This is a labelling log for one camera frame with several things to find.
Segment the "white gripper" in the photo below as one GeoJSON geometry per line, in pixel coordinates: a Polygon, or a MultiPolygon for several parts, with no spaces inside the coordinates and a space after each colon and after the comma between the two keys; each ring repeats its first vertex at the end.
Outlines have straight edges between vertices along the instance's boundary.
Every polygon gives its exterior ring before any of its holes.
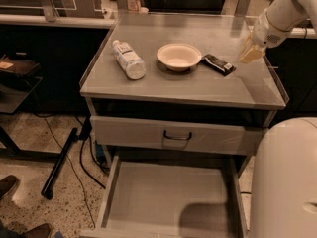
{"type": "Polygon", "coordinates": [[[250,63],[262,58],[265,48],[279,46],[287,36],[287,31],[278,29],[269,21],[267,9],[264,9],[255,21],[252,33],[246,36],[241,45],[239,62],[250,63]]]}

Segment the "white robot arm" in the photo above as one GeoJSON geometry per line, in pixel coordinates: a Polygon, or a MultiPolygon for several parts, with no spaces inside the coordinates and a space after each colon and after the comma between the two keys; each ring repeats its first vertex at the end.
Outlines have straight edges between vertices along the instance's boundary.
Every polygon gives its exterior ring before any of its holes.
{"type": "MultiPolygon", "coordinates": [[[[317,32],[317,0],[274,0],[246,38],[239,61],[279,46],[309,19],[317,32]]],[[[293,118],[270,128],[257,149],[249,238],[317,238],[317,119],[293,118]]]]}

